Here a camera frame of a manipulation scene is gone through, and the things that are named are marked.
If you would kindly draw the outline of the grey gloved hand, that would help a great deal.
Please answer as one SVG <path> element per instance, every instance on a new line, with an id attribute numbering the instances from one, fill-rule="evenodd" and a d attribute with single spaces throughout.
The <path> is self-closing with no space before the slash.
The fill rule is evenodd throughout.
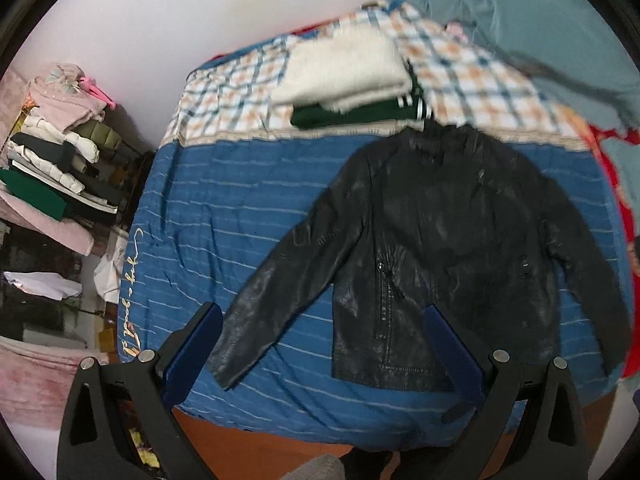
<path id="1" fill-rule="evenodd" d="M 343 463 L 334 455 L 321 455 L 288 472 L 281 480 L 345 480 Z"/>

